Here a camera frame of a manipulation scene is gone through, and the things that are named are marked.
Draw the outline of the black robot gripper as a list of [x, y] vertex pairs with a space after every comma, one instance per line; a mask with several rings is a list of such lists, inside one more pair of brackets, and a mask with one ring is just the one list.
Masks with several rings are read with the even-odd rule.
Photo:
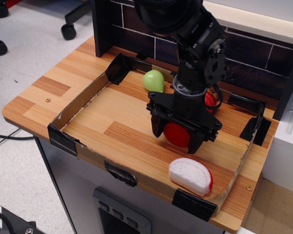
[[[151, 114], [153, 134], [159, 137], [164, 126], [173, 122], [190, 131], [188, 154], [194, 154], [204, 141], [214, 142], [222, 123], [212, 115], [223, 102], [223, 95], [218, 84], [213, 84], [197, 92], [191, 92], [179, 82], [173, 82], [172, 94], [149, 91], [146, 109]], [[214, 107], [205, 104], [205, 95], [210, 90], [218, 98]]]

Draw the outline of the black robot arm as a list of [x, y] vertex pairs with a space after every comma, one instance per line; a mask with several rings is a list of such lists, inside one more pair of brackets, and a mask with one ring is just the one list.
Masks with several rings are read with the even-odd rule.
[[178, 44], [174, 92], [148, 94], [152, 131], [193, 154], [222, 128], [205, 96], [209, 88], [218, 90], [228, 71], [224, 30], [200, 0], [137, 0], [134, 6], [150, 31]]

